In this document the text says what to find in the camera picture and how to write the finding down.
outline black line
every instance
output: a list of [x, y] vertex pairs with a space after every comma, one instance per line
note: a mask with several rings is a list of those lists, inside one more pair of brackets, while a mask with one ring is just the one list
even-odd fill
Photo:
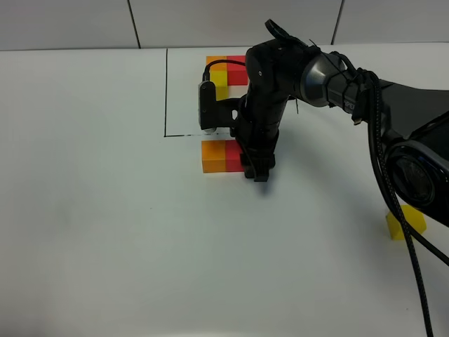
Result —
[[167, 87], [168, 87], [168, 48], [166, 49], [166, 115], [163, 123], [163, 136], [167, 137]]
[[210, 134], [210, 135], [208, 135], [207, 133], [203, 133], [203, 134], [201, 134], [201, 135], [194, 135], [194, 134], [191, 134], [191, 135], [166, 135], [166, 136], [164, 136], [165, 138], [170, 138], [170, 137], [200, 137], [200, 136], [218, 136], [218, 135], [228, 135], [229, 136], [229, 132], [219, 132], [219, 133], [212, 133], [212, 134]]
[[340, 17], [342, 16], [343, 6], [344, 6], [344, 0], [342, 0], [342, 3], [340, 4], [340, 10], [338, 11], [338, 17], [337, 17], [337, 22], [335, 23], [334, 34], [332, 35], [332, 41], [330, 42], [330, 44], [332, 44], [332, 45], [334, 44], [335, 36], [337, 35], [337, 29], [338, 29], [338, 25], [340, 24]]
[[128, 1], [129, 13], [130, 13], [130, 15], [131, 15], [131, 20], [133, 21], [133, 27], [134, 27], [135, 38], [136, 38], [136, 40], [138, 41], [139, 49], [141, 49], [141, 47], [140, 47], [140, 40], [139, 40], [139, 34], [138, 34], [138, 29], [135, 27], [135, 21], [134, 21], [133, 9], [131, 8], [130, 0], [127, 0], [127, 1]]
[[197, 135], [167, 135], [165, 137], [170, 138], [170, 137], [192, 137], [192, 136], [197, 136]]

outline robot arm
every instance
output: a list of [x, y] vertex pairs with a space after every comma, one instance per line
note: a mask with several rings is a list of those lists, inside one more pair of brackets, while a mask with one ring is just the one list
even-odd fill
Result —
[[[247, 178], [267, 181], [286, 103], [338, 106], [354, 124], [369, 123], [374, 85], [337, 52], [307, 46], [271, 20], [275, 39], [246, 53], [250, 79], [242, 98], [215, 100], [215, 85], [200, 84], [201, 129], [230, 127], [244, 155]], [[395, 191], [411, 206], [449, 226], [449, 91], [420, 90], [380, 80], [382, 146]], [[232, 111], [238, 112], [232, 118]]]

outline white wall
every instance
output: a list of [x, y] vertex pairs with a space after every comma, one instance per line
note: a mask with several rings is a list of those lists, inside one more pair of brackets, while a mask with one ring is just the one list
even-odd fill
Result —
[[142, 47], [250, 46], [276, 21], [301, 39], [329, 44], [340, 0], [131, 0]]
[[137, 47], [126, 0], [0, 0], [0, 50]]
[[336, 44], [449, 41], [448, 0], [346, 0]]

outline orange block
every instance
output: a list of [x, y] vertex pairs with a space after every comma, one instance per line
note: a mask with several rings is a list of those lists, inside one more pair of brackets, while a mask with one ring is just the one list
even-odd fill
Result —
[[[226, 56], [206, 56], [206, 64], [207, 65], [215, 60], [227, 60], [227, 57]], [[210, 70], [211, 71], [213, 71], [213, 70], [227, 71], [227, 63], [217, 63], [216, 65], [213, 65]]]
[[201, 156], [204, 173], [226, 172], [226, 142], [224, 140], [203, 140]]

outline stacked blocks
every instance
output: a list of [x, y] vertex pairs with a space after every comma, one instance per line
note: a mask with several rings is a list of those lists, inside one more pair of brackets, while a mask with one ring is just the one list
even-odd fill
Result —
[[[415, 228], [418, 233], [422, 234], [427, 229], [426, 220], [424, 219], [422, 213], [409, 205], [402, 205], [401, 208], [410, 226]], [[387, 224], [392, 240], [405, 239], [401, 224], [397, 221], [397, 219], [391, 212], [389, 212], [387, 215]]]
[[[245, 56], [208, 56], [206, 64], [215, 60], [235, 60], [245, 62]], [[248, 75], [242, 65], [232, 63], [218, 63], [210, 68], [210, 80], [215, 84], [217, 100], [225, 100], [229, 97], [228, 86], [247, 86]]]
[[201, 152], [204, 173], [243, 172], [242, 151], [235, 140], [203, 140]]

